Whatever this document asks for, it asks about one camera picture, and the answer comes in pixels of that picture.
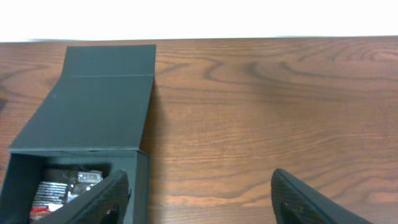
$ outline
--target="box flap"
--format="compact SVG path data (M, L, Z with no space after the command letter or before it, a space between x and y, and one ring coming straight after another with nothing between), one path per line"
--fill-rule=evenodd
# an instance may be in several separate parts
M154 65L154 45L68 48L61 78L9 150L139 150Z

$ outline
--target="black box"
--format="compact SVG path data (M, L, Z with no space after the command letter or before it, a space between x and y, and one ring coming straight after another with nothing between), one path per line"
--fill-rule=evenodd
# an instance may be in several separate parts
M10 145L0 223L27 223L44 168L124 169L132 195L124 223L147 222L149 157L140 150L155 46L68 47L62 75Z

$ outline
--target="wooden table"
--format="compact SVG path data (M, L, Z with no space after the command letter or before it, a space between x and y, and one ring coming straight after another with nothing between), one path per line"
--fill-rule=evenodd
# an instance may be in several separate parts
M153 223L275 223L279 167L397 222L398 37L0 44L0 179L66 46L126 44L157 44L142 143Z

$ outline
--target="wood surface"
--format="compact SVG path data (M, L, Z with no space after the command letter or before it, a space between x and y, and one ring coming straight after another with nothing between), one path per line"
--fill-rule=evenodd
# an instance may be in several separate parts
M275 223L275 168L397 222L398 37L0 44L1 180L66 46L128 44L157 44L152 223Z

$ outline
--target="white backdrop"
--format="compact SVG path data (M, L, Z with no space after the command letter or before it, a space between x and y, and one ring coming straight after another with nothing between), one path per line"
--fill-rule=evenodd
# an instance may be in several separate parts
M0 41L397 35L394 1L2 0Z

